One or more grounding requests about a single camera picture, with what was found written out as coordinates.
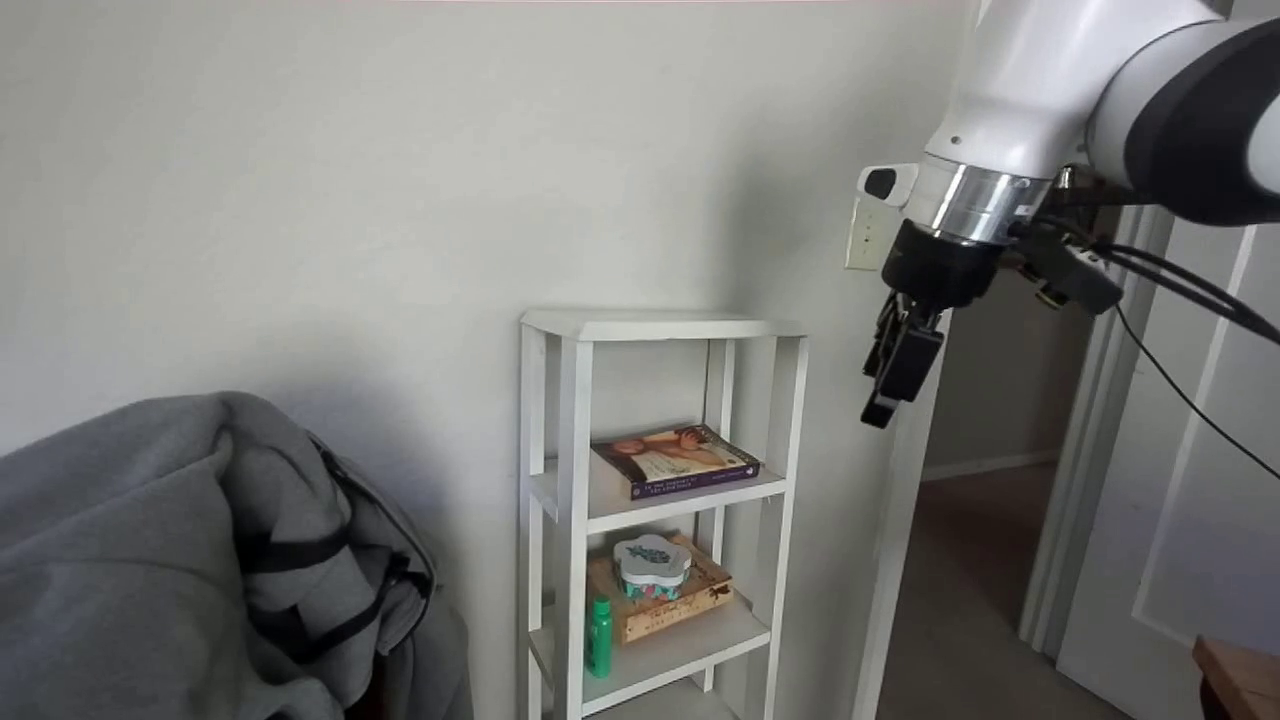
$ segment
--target black and white striped fabric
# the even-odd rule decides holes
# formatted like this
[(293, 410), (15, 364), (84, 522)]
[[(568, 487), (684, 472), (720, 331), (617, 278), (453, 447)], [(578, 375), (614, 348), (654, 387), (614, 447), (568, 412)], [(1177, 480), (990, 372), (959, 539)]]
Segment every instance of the black and white striped fabric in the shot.
[(442, 567), (255, 395), (149, 402), (0, 462), (0, 718), (466, 720)]

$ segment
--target shelf post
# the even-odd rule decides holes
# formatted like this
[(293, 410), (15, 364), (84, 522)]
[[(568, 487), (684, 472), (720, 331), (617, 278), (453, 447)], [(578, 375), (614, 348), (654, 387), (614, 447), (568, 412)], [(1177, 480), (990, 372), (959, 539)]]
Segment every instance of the shelf post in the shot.
[(791, 507), (796, 507), (796, 472), (799, 472), (799, 426), (805, 426), (805, 385), (809, 385), (809, 339), (779, 338), (774, 360), (774, 426), (769, 426), (769, 462), (786, 472), (790, 494), (776, 504), (763, 504), (760, 543), (774, 539), (774, 597), (769, 597), (769, 660), (763, 660), (763, 714), (760, 720), (776, 718), (776, 677), (779, 677), (779, 648), (786, 648), (786, 602), (790, 602), (790, 560), (791, 560)]
[(545, 718), (545, 677), (527, 648), (533, 634), (545, 630), (545, 507), (535, 504), (533, 480), (548, 465), (548, 338), (535, 328), (522, 328), (522, 625), (517, 625), (517, 674), (522, 674), (522, 714), (525, 720)]
[(561, 339), (561, 477), (558, 504), (563, 526), (554, 534), (561, 578), (558, 578), (558, 720), (582, 720), (585, 714), (585, 643), (587, 643), (587, 465), (594, 465), (594, 345)]
[[(731, 439), (737, 412), (737, 339), (708, 345), (708, 381), (704, 381), (704, 426)], [(695, 539), (718, 564), (723, 564), (723, 507), (695, 515)], [(718, 693), (718, 667), (704, 674), (704, 693)]]

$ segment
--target doorway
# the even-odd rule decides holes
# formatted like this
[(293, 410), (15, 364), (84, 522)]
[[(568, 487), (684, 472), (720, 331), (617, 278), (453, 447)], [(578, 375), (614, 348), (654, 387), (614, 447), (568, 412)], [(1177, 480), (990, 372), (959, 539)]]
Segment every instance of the doorway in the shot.
[(1048, 312), (1013, 273), (958, 312), (886, 667), (886, 720), (1122, 718), (1022, 643), (1087, 331), (1085, 312)]

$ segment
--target small box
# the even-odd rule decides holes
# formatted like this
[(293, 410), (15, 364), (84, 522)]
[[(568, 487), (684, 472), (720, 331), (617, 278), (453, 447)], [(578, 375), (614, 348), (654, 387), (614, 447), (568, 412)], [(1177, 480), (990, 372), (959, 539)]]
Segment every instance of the small box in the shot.
[(635, 643), (704, 614), (731, 606), (731, 578), (711, 564), (704, 550), (690, 538), (672, 538), (691, 552), (690, 582), (677, 602), (635, 597), (628, 602), (623, 582), (617, 578), (614, 552), (594, 558), (587, 564), (587, 597), (610, 597), (614, 630), (620, 643)]

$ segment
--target door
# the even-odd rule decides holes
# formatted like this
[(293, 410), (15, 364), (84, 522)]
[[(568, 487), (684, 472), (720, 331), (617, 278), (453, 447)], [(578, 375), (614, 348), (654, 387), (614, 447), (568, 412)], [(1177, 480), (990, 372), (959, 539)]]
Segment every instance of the door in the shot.
[[(1280, 322), (1280, 227), (1177, 225), (1168, 257)], [(1280, 465), (1280, 348), (1168, 294), (1136, 331), (1214, 419)], [(1059, 674), (1140, 720), (1201, 718), (1195, 636), (1280, 654), (1280, 480), (1140, 360)]]

